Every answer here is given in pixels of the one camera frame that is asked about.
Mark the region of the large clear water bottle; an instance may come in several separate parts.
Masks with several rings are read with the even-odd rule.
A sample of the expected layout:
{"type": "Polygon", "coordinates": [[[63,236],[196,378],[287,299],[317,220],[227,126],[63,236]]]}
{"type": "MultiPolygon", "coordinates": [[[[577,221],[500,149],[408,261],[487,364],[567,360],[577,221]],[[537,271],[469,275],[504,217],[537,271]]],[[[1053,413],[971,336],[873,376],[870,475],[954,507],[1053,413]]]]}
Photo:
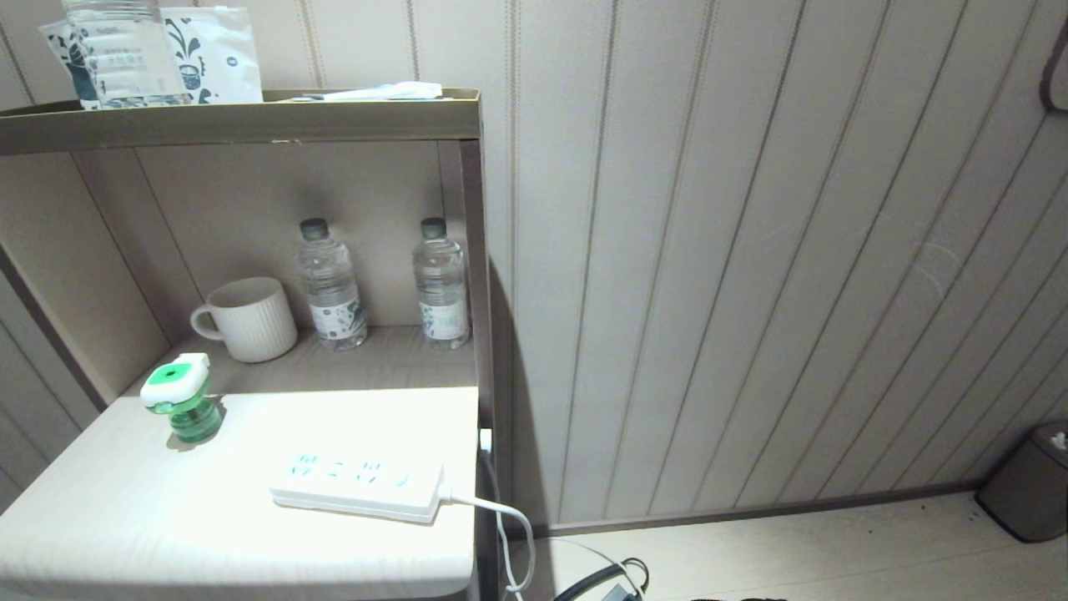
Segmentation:
{"type": "Polygon", "coordinates": [[[76,83],[103,109],[189,105],[158,0],[62,0],[76,83]]]}

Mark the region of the grey trash bin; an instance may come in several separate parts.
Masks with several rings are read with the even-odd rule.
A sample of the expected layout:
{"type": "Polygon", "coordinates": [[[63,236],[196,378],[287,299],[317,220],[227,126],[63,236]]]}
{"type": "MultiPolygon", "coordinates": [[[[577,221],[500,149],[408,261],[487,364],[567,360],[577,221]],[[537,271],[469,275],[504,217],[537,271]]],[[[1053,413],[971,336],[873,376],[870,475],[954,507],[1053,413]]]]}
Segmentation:
{"type": "Polygon", "coordinates": [[[1022,543],[1068,535],[1068,420],[1046,423],[1027,434],[975,499],[1022,543]]]}

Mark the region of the flat white paper packet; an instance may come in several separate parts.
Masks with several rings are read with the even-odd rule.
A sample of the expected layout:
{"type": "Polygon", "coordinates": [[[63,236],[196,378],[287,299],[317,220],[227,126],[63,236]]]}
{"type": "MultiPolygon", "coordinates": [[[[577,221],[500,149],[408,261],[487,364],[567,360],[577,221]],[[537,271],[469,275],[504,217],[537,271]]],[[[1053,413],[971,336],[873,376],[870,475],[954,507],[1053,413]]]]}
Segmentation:
{"type": "Polygon", "coordinates": [[[305,93],[284,102],[389,102],[389,100],[435,100],[442,98],[443,86],[426,81],[400,81],[374,88],[335,92],[305,93]]]}

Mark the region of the white printed bag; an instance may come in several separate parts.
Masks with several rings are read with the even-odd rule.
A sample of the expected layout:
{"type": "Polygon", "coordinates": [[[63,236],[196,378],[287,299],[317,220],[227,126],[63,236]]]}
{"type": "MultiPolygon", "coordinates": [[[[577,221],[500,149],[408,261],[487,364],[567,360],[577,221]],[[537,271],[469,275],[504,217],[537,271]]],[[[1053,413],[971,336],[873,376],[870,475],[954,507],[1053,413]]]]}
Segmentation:
{"type": "Polygon", "coordinates": [[[163,20],[191,102],[263,102],[248,7],[163,7],[163,20]]]}
{"type": "Polygon", "coordinates": [[[75,93],[83,110],[94,111],[103,108],[97,98],[93,76],[88,72],[83,47],[78,35],[68,22],[43,23],[38,28],[42,37],[53,50],[54,57],[69,73],[75,93]]]}

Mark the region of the green mosquito repellent plug-in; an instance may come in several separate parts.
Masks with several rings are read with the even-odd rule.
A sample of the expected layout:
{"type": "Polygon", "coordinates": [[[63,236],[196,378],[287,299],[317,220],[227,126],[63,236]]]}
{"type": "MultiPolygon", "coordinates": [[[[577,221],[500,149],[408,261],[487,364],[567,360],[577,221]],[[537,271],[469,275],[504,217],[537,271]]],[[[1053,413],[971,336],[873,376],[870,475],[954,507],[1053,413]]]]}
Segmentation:
{"type": "Polygon", "coordinates": [[[150,413],[168,418],[180,442],[203,442],[224,421],[209,398],[210,381],[209,354],[188,351],[150,371],[139,398],[150,413]]]}

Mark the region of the white ribbed mug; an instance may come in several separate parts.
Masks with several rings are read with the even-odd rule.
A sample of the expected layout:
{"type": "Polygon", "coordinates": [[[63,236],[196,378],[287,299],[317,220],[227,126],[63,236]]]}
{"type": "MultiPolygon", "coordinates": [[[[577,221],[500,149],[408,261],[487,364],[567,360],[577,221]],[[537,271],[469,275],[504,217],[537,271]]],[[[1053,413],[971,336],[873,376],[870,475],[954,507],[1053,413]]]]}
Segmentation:
{"type": "Polygon", "coordinates": [[[224,343],[230,357],[260,364],[284,355],[299,334],[282,282],[251,276],[230,282],[207,296],[189,318],[203,338],[224,343]]]}

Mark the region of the white power strip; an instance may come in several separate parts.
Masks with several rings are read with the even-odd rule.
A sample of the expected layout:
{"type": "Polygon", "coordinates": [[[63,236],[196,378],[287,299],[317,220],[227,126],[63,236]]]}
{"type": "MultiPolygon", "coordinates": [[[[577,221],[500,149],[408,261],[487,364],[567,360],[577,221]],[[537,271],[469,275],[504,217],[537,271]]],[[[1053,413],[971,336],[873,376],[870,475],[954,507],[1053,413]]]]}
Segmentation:
{"type": "Polygon", "coordinates": [[[274,469],[267,490],[280,506],[431,524],[444,465],[404,454],[299,452],[274,469]]]}

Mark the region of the small water bottle black cap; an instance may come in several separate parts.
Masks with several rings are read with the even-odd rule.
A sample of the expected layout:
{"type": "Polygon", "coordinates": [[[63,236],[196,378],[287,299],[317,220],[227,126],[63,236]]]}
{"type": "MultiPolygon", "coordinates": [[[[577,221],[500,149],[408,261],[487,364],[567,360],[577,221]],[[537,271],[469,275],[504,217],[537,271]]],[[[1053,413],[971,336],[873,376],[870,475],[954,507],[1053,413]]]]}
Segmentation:
{"type": "Polygon", "coordinates": [[[447,235],[441,217],[422,220],[420,230],[412,265],[422,331],[435,349],[454,351],[464,347],[471,331],[464,249],[447,235]]]}
{"type": "Polygon", "coordinates": [[[349,351],[367,336],[350,247],[332,236],[323,218],[302,220],[297,271],[318,341],[329,351],[349,351]]]}

